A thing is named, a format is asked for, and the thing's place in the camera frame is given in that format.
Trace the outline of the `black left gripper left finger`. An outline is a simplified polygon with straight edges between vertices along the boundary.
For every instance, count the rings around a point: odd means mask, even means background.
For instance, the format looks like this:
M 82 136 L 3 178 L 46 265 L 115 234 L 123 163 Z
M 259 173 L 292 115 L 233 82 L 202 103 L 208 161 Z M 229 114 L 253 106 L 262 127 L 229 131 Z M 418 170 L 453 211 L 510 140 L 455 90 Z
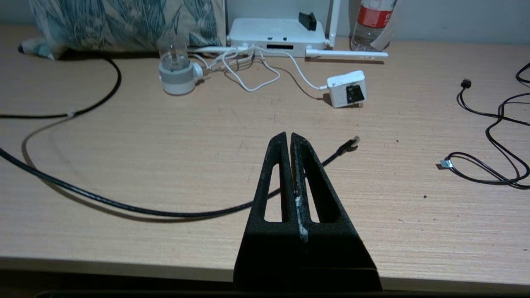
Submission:
M 307 192 L 294 148 L 282 132 L 267 145 L 253 204 L 234 266 L 233 283 L 242 292 L 303 292 L 307 243 Z M 279 167 L 281 220 L 265 219 L 270 183 Z

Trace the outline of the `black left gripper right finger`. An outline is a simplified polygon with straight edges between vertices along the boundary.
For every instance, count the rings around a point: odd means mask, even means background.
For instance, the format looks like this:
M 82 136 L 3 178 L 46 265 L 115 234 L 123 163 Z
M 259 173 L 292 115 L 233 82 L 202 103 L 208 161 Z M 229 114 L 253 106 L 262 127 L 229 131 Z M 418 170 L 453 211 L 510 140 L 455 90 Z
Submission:
M 310 142 L 290 144 L 296 223 L 301 240 L 297 275 L 322 292 L 380 292 L 382 283 Z

